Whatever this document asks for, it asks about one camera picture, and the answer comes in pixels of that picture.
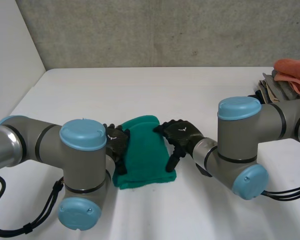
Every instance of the folded cloth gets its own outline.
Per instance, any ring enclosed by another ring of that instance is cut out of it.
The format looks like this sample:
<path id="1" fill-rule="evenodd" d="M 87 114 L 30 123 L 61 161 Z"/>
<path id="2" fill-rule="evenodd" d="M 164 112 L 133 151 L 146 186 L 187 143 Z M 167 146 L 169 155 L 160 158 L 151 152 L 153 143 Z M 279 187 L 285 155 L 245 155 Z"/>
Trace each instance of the folded cloth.
<path id="1" fill-rule="evenodd" d="M 176 171 L 166 172 L 169 154 L 164 138 L 153 132 L 159 125 L 155 116 L 146 115 L 122 124 L 130 130 L 130 140 L 124 156 L 127 174 L 114 171 L 113 183 L 120 189 L 138 188 L 152 183 L 167 183 L 177 177 Z"/>
<path id="2" fill-rule="evenodd" d="M 259 90 L 260 90 L 261 93 L 262 93 L 263 101 L 264 101 L 266 104 L 271 104 L 272 101 L 271 101 L 271 99 L 270 99 L 270 97 L 269 97 L 268 90 L 267 90 L 267 88 L 266 88 L 265 86 L 267 86 L 265 82 L 259 81 L 259 83 L 258 83 L 258 88 L 259 88 Z"/>
<path id="3" fill-rule="evenodd" d="M 264 80 L 266 82 L 266 88 L 268 89 L 269 95 L 273 94 L 274 97 L 279 101 L 287 101 L 289 100 L 288 97 L 286 96 L 285 92 L 283 89 L 280 87 L 279 83 L 274 80 L 274 78 L 271 75 L 267 75 L 263 73 Z"/>
<path id="4" fill-rule="evenodd" d="M 280 59 L 275 62 L 274 69 L 278 72 L 275 81 L 289 82 L 291 88 L 300 94 L 300 60 Z"/>
<path id="5" fill-rule="evenodd" d="M 282 91 L 284 91 L 284 94 L 286 95 L 288 100 L 300 99 L 300 94 L 296 93 L 296 91 L 287 81 L 278 81 L 277 83 L 280 85 Z"/>
<path id="6" fill-rule="evenodd" d="M 300 60 L 280 59 L 275 62 L 274 69 L 280 73 L 300 79 Z"/>
<path id="7" fill-rule="evenodd" d="M 255 91 L 255 94 L 254 95 L 248 95 L 248 97 L 252 97 L 252 98 L 255 98 L 257 99 L 261 104 L 265 104 L 265 101 L 262 97 L 262 93 L 260 90 L 257 90 Z"/>
<path id="8" fill-rule="evenodd" d="M 271 91 L 271 88 L 269 87 L 269 85 L 267 84 L 266 85 L 266 90 L 268 91 L 268 95 L 269 95 L 269 98 L 271 100 L 271 102 L 273 103 L 278 103 L 279 100 L 278 98 L 275 96 L 275 94 Z"/>
<path id="9" fill-rule="evenodd" d="M 300 94 L 300 79 L 295 78 L 293 76 L 278 72 L 275 77 L 275 81 L 284 81 L 284 82 L 289 82 L 291 88 L 297 93 Z"/>

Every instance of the stack of folded clothes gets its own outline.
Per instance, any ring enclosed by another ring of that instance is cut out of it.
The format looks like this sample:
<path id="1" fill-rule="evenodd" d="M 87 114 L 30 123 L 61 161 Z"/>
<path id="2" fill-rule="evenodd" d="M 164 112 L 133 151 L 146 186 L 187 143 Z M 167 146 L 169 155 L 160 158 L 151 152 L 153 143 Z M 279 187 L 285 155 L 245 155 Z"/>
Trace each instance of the stack of folded clothes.
<path id="1" fill-rule="evenodd" d="M 280 59 L 271 75 L 263 74 L 255 95 L 261 104 L 300 99 L 300 60 Z"/>

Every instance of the white wall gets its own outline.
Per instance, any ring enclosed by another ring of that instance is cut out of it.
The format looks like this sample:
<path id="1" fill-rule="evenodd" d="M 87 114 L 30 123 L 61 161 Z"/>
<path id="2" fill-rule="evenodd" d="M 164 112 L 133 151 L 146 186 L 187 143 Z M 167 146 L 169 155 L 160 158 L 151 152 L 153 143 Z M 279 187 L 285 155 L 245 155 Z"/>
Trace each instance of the white wall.
<path id="1" fill-rule="evenodd" d="M 45 68 L 14 0 L 0 0 L 0 119 L 8 116 Z"/>

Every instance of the gray concrete wall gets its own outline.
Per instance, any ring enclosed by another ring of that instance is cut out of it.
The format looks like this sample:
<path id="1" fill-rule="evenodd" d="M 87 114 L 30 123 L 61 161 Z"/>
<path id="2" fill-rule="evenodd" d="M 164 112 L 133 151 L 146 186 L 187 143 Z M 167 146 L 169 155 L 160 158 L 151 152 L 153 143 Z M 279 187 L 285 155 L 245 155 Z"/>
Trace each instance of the gray concrete wall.
<path id="1" fill-rule="evenodd" d="M 16 0 L 47 70 L 300 59 L 300 0 Z"/>

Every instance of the green towel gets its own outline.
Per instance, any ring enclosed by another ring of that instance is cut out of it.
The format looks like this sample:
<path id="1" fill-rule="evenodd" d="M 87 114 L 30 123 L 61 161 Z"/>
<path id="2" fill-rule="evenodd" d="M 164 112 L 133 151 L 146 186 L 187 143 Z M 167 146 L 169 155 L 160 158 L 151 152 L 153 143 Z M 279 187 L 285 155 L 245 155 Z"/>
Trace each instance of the green towel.
<path id="1" fill-rule="evenodd" d="M 169 154 L 164 138 L 153 129 L 159 125 L 155 116 L 146 115 L 122 124 L 130 130 L 130 141 L 124 156 L 127 174 L 113 175 L 113 183 L 120 189 L 142 187 L 152 183 L 167 183 L 177 177 L 176 171 L 166 172 Z"/>

